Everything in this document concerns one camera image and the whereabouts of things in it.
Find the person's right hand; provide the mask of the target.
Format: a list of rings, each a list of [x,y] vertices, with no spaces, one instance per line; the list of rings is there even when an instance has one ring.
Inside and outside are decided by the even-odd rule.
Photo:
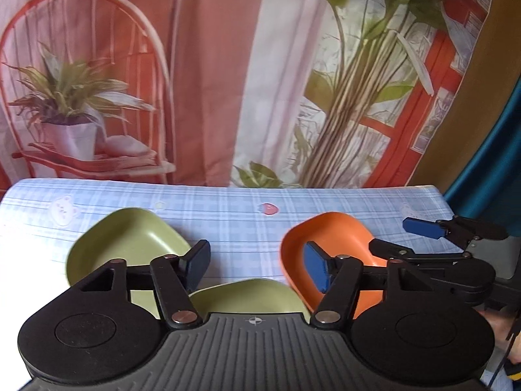
[[[492,309],[480,311],[480,314],[488,321],[494,330],[496,346],[502,350],[507,350],[509,344],[507,335],[514,323],[514,316],[507,311],[495,311]],[[520,358],[520,335],[518,335],[510,350],[509,360],[516,365],[520,363]]]

